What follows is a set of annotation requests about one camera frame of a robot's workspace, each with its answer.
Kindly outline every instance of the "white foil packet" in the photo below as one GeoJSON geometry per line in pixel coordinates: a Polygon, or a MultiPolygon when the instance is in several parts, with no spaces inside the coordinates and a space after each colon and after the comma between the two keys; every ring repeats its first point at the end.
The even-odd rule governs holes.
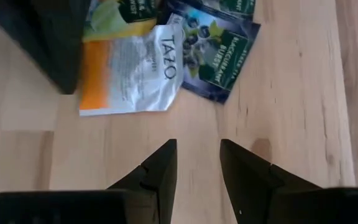
{"type": "Polygon", "coordinates": [[[165,111],[183,82],[180,25],[84,44],[80,116],[165,111]]]}

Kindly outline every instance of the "tazo logo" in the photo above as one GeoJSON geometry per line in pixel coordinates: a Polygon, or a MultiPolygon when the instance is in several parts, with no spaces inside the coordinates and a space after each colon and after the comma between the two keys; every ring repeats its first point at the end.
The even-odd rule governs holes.
{"type": "Polygon", "coordinates": [[[163,59],[164,59],[164,75],[167,79],[175,78],[177,75],[176,58],[175,58],[175,39],[172,35],[172,39],[162,39],[161,44],[163,47],[163,59]]]}

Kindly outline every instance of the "green label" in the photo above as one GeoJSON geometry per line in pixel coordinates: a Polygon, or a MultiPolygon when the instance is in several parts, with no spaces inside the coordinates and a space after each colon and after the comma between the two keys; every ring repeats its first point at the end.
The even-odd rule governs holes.
{"type": "Polygon", "coordinates": [[[252,42],[227,30],[223,31],[220,38],[214,54],[210,54],[206,63],[200,66],[198,74],[201,80],[231,90],[252,42]]]}
{"type": "Polygon", "coordinates": [[[154,0],[121,0],[119,3],[119,12],[127,23],[155,18],[157,13],[154,0]]]}
{"type": "Polygon", "coordinates": [[[220,0],[219,3],[222,11],[242,15],[253,15],[255,11],[255,0],[220,0]]]}

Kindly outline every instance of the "black object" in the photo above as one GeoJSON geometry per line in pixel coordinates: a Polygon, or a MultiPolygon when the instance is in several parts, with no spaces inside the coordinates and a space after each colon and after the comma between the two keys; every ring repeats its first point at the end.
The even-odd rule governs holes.
{"type": "Polygon", "coordinates": [[[358,188],[321,189],[227,139],[220,158],[240,224],[358,224],[358,188]]]}
{"type": "Polygon", "coordinates": [[[177,182],[177,142],[167,141],[107,190],[0,194],[0,224],[169,224],[177,182]]]}
{"type": "Polygon", "coordinates": [[[90,0],[0,0],[0,26],[64,94],[76,89],[90,0]]]}

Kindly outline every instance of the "tazo tea packet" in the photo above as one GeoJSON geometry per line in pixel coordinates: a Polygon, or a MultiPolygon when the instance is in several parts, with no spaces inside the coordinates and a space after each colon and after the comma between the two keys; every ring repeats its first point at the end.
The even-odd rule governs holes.
{"type": "Polygon", "coordinates": [[[225,103],[251,50],[260,25],[186,3],[165,3],[161,24],[179,24],[184,33],[182,87],[225,103]]]}
{"type": "Polygon", "coordinates": [[[200,8],[210,7],[229,15],[252,20],[254,18],[256,0],[183,0],[187,4],[200,8]]]}
{"type": "Polygon", "coordinates": [[[145,35],[156,17],[155,0],[91,0],[83,41],[145,35]]]}
{"type": "Polygon", "coordinates": [[[80,115],[165,111],[183,82],[179,25],[142,37],[84,43],[80,115]]]}

